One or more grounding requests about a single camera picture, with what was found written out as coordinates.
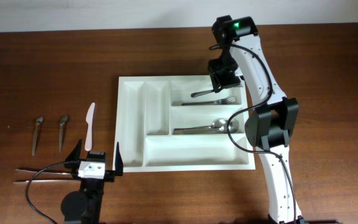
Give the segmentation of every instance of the black cable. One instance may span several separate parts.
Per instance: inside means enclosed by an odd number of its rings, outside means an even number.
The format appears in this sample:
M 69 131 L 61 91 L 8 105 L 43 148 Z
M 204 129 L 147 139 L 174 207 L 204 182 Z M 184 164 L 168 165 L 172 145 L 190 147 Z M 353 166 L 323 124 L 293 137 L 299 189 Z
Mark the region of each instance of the black cable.
M 52 164 L 50 166 L 47 166 L 46 168 L 43 168 L 42 170 L 38 171 L 36 174 L 34 174 L 31 179 L 29 180 L 29 182 L 27 183 L 26 187 L 25 187 L 25 199 L 27 200 L 27 203 L 30 205 L 30 207 L 37 212 L 39 215 L 41 215 L 42 217 L 46 218 L 47 220 L 49 220 L 50 222 L 52 222 L 53 224 L 57 224 L 57 222 L 55 220 L 53 220 L 52 218 L 50 218 L 49 216 L 47 216 L 46 214 L 42 213 L 40 210 L 38 210 L 30 201 L 29 198 L 29 188 L 30 188 L 30 184 L 31 182 L 38 176 L 40 175 L 42 172 L 45 172 L 46 170 L 49 170 L 53 167 L 56 166 L 60 166 L 60 165 L 65 165 L 65 164 L 71 164 L 71 163 L 79 163 L 78 161 L 69 161 L 69 162 L 58 162 L 56 164 Z
M 239 149 L 243 150 L 244 152 L 248 152 L 248 153 L 253 153 L 253 154 L 271 154 L 271 155 L 274 155 L 275 157 L 277 157 L 283 168 L 284 168 L 284 173 L 285 175 L 287 176 L 287 179 L 288 179 L 288 183 L 290 184 L 290 188 L 291 188 L 291 193 L 292 193 L 292 198 L 293 198 L 293 223 L 295 224 L 296 223 L 296 200 L 295 200 L 295 191 L 293 190 L 293 184 L 292 184 L 292 181 L 291 181 L 291 178 L 290 178 L 290 173 L 288 172 L 288 169 L 284 163 L 284 160 L 283 160 L 283 156 L 281 155 L 278 155 L 277 153 L 275 152 L 271 152 L 271 151 L 253 151 L 253 150 L 248 150 L 248 149 L 245 149 L 243 147 L 241 147 L 240 145 L 238 145 L 235 140 L 233 139 L 233 137 L 231 136 L 231 133 L 230 133 L 230 129 L 229 129 L 229 125 L 230 125 L 230 122 L 231 120 L 236 117 L 237 115 L 241 114 L 241 113 L 244 113 L 246 111 L 249 111 L 249 110 L 254 110 L 260 106 L 263 106 L 264 104 L 267 104 L 267 102 L 269 101 L 269 99 L 272 97 L 273 95 L 273 83 L 272 83 L 272 79 L 269 75 L 269 72 L 267 71 L 267 68 L 264 64 L 264 62 L 260 59 L 260 57 L 253 51 L 251 51 L 250 49 L 246 48 L 246 47 L 242 47 L 242 46 L 239 46 L 239 45 L 236 45 L 236 44 L 215 44 L 215 45 L 212 45 L 209 47 L 210 50 L 216 50 L 216 49 L 224 49 L 224 48 L 228 48 L 228 47 L 235 47 L 235 48 L 238 48 L 238 49 L 241 49 L 241 50 L 245 50 L 246 52 L 250 53 L 254 58 L 256 58 L 258 60 L 258 62 L 260 63 L 260 65 L 262 66 L 265 74 L 266 74 L 266 78 L 267 78 L 267 81 L 268 81 L 268 85 L 269 85 L 269 88 L 268 88 L 268 93 L 267 93 L 267 97 L 266 99 L 264 99 L 264 101 L 258 103 L 257 105 L 254 105 L 254 106 L 250 106 L 246 109 L 242 109 L 242 110 L 239 110 L 237 112 L 235 112 L 228 120 L 227 120 L 227 135 L 229 136 L 229 139 L 230 141 L 236 146 L 238 147 Z

